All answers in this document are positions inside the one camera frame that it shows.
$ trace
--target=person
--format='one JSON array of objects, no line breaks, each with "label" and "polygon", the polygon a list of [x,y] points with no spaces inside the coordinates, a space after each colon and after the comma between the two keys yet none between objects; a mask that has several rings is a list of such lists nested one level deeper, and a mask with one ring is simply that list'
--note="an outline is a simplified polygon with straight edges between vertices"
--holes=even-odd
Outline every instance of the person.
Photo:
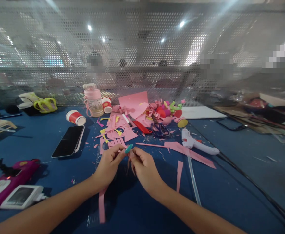
[{"label": "person", "polygon": [[[133,152],[130,159],[143,188],[152,198],[176,214],[193,232],[245,233],[166,185],[150,154],[137,147]],[[0,233],[50,233],[83,202],[112,182],[118,165],[125,156],[125,149],[120,144],[104,151],[98,168],[91,177],[3,221],[0,223]]]}]

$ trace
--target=red craft knife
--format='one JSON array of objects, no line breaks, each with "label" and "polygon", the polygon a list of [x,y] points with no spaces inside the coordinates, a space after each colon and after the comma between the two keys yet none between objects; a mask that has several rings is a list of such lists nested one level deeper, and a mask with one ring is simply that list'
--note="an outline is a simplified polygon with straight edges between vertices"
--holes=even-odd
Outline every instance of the red craft knife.
[{"label": "red craft knife", "polygon": [[133,123],[139,128],[139,130],[141,130],[142,133],[144,134],[151,134],[152,131],[147,129],[144,125],[142,125],[139,121],[137,121],[136,119],[134,119],[133,117],[131,117],[131,115],[127,115],[132,121]]}]

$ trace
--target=metal mesh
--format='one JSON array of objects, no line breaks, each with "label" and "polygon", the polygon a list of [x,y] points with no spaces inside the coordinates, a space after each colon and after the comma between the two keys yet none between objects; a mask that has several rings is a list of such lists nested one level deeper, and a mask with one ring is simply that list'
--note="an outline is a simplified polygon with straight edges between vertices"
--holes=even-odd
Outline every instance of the metal mesh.
[{"label": "metal mesh", "polygon": [[[285,70],[262,69],[281,45],[279,4],[0,0],[0,101],[35,92],[82,105],[82,85],[91,82],[114,104],[142,90],[150,102],[187,106],[243,88],[284,96],[285,82],[271,88]],[[90,66],[90,55],[101,63]]]}]

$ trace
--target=ceiling light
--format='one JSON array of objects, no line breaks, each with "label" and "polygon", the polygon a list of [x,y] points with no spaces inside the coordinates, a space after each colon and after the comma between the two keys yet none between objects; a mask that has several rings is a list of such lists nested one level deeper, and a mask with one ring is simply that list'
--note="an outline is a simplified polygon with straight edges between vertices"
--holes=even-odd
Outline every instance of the ceiling light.
[{"label": "ceiling light", "polygon": [[185,21],[181,22],[179,27],[182,28],[184,26],[184,24],[185,24]]}]

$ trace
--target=white glue gun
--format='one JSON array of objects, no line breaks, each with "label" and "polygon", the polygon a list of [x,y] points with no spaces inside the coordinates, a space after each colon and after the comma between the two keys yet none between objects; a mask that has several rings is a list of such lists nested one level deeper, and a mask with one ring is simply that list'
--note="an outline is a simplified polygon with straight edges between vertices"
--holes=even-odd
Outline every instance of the white glue gun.
[{"label": "white glue gun", "polygon": [[182,145],[188,149],[192,149],[192,147],[194,146],[195,148],[210,155],[219,154],[219,150],[217,148],[206,146],[193,139],[192,136],[190,135],[190,132],[186,128],[184,128],[181,131],[181,139],[182,139]]}]

